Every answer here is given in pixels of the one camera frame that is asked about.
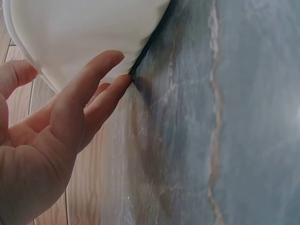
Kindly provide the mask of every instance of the wooden floor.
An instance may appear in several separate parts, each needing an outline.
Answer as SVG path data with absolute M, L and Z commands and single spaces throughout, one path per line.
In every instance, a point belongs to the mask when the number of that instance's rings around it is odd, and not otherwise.
M 0 0 L 0 64 L 9 60 L 24 59 L 8 35 L 4 24 Z M 18 88 L 8 99 L 9 124 L 24 119 L 44 106 L 54 92 L 38 77 Z M 92 143 L 77 158 L 67 191 L 44 214 L 30 225 L 97 225 L 100 224 L 100 182 L 98 167 L 100 152 L 105 148 L 105 126 Z

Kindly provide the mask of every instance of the white rim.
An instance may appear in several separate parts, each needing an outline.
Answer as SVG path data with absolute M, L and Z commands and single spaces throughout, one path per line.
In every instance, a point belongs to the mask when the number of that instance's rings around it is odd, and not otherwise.
M 7 31 L 9 33 L 10 37 L 12 38 L 12 40 L 14 41 L 14 43 L 16 44 L 16 46 L 19 47 L 20 51 L 24 54 L 24 56 L 29 61 L 29 63 L 38 71 L 40 76 L 49 85 L 49 87 L 57 93 L 58 92 L 57 89 L 45 77 L 45 75 L 42 73 L 42 71 L 40 69 L 40 66 L 38 66 L 34 62 L 33 58 L 30 56 L 27 49 L 25 48 L 25 46 L 23 45 L 23 43 L 19 39 L 19 37 L 18 37 L 18 35 L 15 31 L 13 19 L 12 19 L 12 16 L 11 16 L 10 0 L 3 0 L 3 14 L 4 14 L 4 21 L 5 21 L 5 24 L 6 24 Z

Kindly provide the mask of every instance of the marble wall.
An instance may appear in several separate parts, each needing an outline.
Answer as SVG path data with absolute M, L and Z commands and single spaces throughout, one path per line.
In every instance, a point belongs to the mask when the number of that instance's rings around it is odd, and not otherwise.
M 103 224 L 300 224 L 299 12 L 171 1 L 108 121 Z

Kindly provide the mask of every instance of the white ceramic object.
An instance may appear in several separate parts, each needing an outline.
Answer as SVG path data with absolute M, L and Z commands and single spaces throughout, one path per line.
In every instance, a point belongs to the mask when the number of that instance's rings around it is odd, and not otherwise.
M 4 0 L 7 30 L 48 85 L 63 89 L 99 53 L 125 59 L 103 80 L 128 73 L 170 0 Z

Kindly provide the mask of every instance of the hand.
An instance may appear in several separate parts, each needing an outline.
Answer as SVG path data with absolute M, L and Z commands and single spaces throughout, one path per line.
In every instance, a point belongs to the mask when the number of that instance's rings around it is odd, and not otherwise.
M 63 194 L 77 154 L 132 82 L 121 75 L 99 86 L 123 58 L 117 51 L 98 55 L 44 108 L 10 128 L 6 100 L 37 72 L 26 60 L 0 67 L 0 224 L 29 223 Z

